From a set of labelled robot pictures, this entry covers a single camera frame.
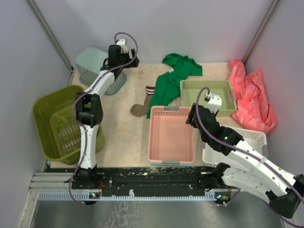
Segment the light blue laundry basket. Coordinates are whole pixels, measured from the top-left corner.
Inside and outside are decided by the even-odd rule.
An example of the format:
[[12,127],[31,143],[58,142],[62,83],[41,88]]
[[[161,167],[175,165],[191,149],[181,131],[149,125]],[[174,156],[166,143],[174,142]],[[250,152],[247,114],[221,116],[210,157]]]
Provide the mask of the light blue laundry basket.
[[[80,74],[80,82],[86,86],[90,86],[96,80],[107,58],[108,54],[106,52],[94,47],[89,47],[81,52],[75,60]],[[105,95],[116,94],[123,87],[126,80],[125,73],[121,72],[117,80],[106,90]]]

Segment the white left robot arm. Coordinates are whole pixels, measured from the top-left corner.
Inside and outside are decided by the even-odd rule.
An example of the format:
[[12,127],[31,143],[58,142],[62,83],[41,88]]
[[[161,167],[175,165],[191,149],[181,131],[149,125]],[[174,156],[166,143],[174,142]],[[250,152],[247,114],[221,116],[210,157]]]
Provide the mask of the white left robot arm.
[[138,65],[137,49],[128,50],[125,39],[119,39],[109,46],[108,58],[93,83],[85,91],[76,94],[72,118],[79,124],[81,143],[79,162],[70,179],[74,188],[92,189],[98,185],[95,148],[97,132],[104,115],[101,97],[124,68]]

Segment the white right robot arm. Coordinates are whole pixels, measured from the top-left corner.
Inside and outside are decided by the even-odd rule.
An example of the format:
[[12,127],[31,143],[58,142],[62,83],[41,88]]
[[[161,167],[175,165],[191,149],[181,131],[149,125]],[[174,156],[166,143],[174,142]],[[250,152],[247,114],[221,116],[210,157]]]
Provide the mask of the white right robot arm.
[[246,168],[238,171],[220,162],[212,173],[216,187],[227,185],[246,190],[268,203],[280,216],[293,217],[304,201],[303,174],[291,174],[272,163],[234,129],[221,126],[215,115],[201,105],[192,105],[186,123],[197,128],[201,140],[214,151]]

